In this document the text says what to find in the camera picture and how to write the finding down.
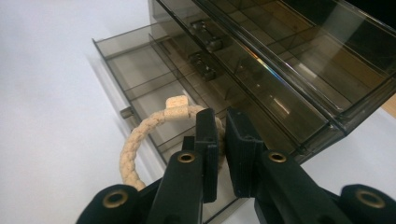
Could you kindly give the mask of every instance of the bolt hole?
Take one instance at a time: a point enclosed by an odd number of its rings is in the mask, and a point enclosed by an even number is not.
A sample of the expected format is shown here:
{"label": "bolt hole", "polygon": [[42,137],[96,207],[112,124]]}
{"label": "bolt hole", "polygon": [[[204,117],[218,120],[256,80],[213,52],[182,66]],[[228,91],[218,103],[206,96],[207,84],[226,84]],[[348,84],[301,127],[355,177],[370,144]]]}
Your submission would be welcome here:
{"label": "bolt hole", "polygon": [[117,194],[113,194],[113,195],[111,195],[109,198],[108,198],[108,201],[109,202],[112,202],[112,203],[116,203],[116,202],[118,202],[118,201],[120,201],[121,199],[122,199],[122,194],[120,194],[120,193],[117,193]]}
{"label": "bolt hole", "polygon": [[373,207],[373,208],[383,208],[385,207],[385,202],[384,200],[376,195],[375,193],[372,193],[371,191],[364,190],[364,189],[358,189],[356,191],[356,197],[361,203],[366,204],[367,206]]}
{"label": "bolt hole", "polygon": [[116,208],[123,205],[128,200],[128,193],[123,189],[116,189],[109,192],[102,201],[106,208]]}
{"label": "bolt hole", "polygon": [[286,157],[281,154],[281,153],[277,153],[277,152],[271,152],[268,157],[270,158],[271,161],[275,161],[275,162],[285,162],[286,161]]}
{"label": "bolt hole", "polygon": [[180,162],[192,162],[195,160],[195,156],[191,153],[183,153],[178,155],[177,160]]}

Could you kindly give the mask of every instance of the braided rope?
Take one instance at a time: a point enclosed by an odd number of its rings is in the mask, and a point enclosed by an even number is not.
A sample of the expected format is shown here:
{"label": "braided rope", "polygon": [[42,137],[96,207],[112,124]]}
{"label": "braided rope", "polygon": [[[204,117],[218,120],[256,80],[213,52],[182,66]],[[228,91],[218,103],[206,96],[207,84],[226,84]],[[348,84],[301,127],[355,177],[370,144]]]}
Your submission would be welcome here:
{"label": "braided rope", "polygon": [[[189,119],[196,120],[196,114],[204,108],[199,105],[189,105],[188,117]],[[126,139],[122,152],[120,154],[120,173],[122,181],[126,185],[130,185],[137,190],[143,189],[146,185],[140,180],[139,174],[135,169],[134,160],[136,159],[136,152],[140,147],[141,142],[146,136],[153,132],[157,126],[163,125],[167,119],[164,114],[165,110],[161,110],[151,114],[147,119],[144,119],[138,127],[133,129],[129,137]],[[215,118],[216,127],[219,134],[219,170],[224,162],[224,128],[222,127],[221,120]]]}

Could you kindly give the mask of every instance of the plastic storage box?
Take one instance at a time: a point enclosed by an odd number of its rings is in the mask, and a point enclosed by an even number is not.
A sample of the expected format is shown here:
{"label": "plastic storage box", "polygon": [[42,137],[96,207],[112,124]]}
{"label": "plastic storage box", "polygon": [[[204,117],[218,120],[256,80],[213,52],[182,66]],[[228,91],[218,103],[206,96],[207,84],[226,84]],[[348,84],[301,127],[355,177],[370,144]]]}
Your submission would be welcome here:
{"label": "plastic storage box", "polygon": [[[312,0],[153,0],[152,24],[94,41],[139,122],[180,94],[244,111],[265,145],[303,162],[396,92],[396,32],[353,6]],[[150,135],[167,161],[193,122]],[[227,168],[204,220],[235,201]]]}

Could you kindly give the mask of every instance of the transparent plastic drawer unit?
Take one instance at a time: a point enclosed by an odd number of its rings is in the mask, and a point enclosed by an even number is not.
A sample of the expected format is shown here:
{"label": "transparent plastic drawer unit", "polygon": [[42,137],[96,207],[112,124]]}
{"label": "transparent plastic drawer unit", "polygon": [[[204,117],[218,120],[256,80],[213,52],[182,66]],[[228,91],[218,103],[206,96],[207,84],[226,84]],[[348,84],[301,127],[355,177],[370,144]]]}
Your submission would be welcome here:
{"label": "transparent plastic drawer unit", "polygon": [[[351,5],[153,0],[149,7],[150,26],[94,42],[136,122],[186,94],[221,119],[230,106],[244,111],[265,145],[303,162],[396,92],[396,32]],[[166,123],[150,138],[167,161],[187,135],[193,122]],[[238,204],[226,168],[204,220],[221,220],[231,203]]]}

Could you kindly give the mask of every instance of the white table surface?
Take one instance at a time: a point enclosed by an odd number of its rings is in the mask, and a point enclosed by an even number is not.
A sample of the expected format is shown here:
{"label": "white table surface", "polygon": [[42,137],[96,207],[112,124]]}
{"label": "white table surface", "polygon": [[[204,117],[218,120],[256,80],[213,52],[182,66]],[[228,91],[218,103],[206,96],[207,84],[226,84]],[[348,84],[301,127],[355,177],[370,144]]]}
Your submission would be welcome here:
{"label": "white table surface", "polygon": [[[149,24],[146,0],[0,1],[0,223],[73,223],[121,182],[126,104],[92,43]],[[335,193],[362,183],[396,198],[396,121],[382,109],[304,164]],[[145,143],[137,169],[163,164]],[[226,223],[257,222],[246,203]]]}

